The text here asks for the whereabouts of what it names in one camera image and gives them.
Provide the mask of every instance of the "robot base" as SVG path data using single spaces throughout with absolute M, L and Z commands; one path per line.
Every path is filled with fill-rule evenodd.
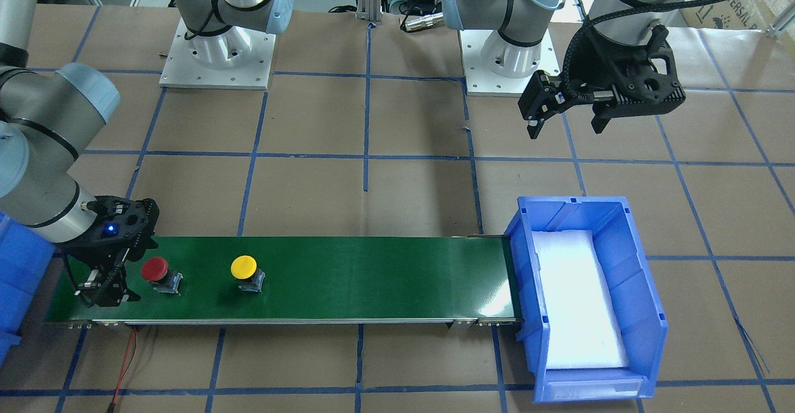
M 267 90 L 276 36 L 253 29 L 243 30 L 251 37 L 252 48 L 247 53 L 250 57 L 233 68 L 208 68 L 193 59 L 193 54 L 183 39 L 187 28 L 180 19 L 160 76 L 160 85 L 171 88 Z
M 511 79 L 489 70 L 480 51 L 491 31 L 491 29 L 465 29 L 460 32 L 466 92 L 474 96 L 520 96 L 525 91 L 532 74 L 521 79 Z M 551 73 L 553 70 L 557 70 L 554 73 L 560 72 L 549 31 L 544 34 L 542 40 L 542 58 L 538 68 Z

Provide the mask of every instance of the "conveyor belt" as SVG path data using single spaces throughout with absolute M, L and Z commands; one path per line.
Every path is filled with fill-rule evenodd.
M 128 263 L 142 295 L 119 307 L 83 307 L 62 277 L 48 321 L 127 324 L 427 323 L 520 319 L 506 238 L 159 237 L 157 250 L 184 280 L 155 292 Z M 237 288 L 230 263 L 256 258 L 261 294 Z M 73 262 L 79 274 L 88 273 Z

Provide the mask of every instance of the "yellow button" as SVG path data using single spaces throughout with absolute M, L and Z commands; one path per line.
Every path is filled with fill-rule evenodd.
M 251 278 L 257 271 L 257 261 L 247 255 L 239 256 L 232 261 L 232 276 L 238 279 Z

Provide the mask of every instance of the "red cap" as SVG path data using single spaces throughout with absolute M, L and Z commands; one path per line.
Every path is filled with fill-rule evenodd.
M 147 262 L 141 266 L 141 276 L 150 282 L 162 279 L 167 272 L 168 263 L 161 257 L 149 258 Z

